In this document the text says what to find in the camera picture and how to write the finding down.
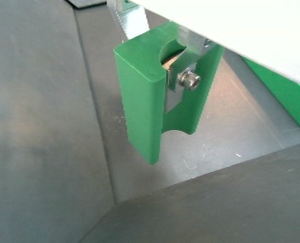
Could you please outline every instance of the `green object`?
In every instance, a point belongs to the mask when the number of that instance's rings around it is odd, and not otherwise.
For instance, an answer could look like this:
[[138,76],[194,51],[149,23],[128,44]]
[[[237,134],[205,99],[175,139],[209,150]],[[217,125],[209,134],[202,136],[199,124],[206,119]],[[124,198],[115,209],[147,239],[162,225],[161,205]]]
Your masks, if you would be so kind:
[[285,107],[289,115],[300,125],[300,84],[270,71],[263,66],[243,58],[246,64],[251,67],[262,83]]
[[128,140],[151,164],[159,160],[162,132],[195,131],[223,50],[215,46],[199,59],[201,84],[194,91],[185,90],[182,101],[165,113],[162,61],[183,49],[177,35],[178,26],[167,22],[114,49]]

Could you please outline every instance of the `metal bolt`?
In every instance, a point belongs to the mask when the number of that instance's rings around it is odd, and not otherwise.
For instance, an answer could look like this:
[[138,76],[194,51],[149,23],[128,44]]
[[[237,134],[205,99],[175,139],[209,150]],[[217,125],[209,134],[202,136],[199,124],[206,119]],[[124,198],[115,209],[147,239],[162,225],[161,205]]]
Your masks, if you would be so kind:
[[213,41],[211,41],[210,39],[206,39],[206,40],[205,40],[205,47],[209,47],[210,44],[211,44],[211,42],[213,42]]
[[179,85],[193,91],[201,82],[201,77],[190,70],[186,69],[179,75]]

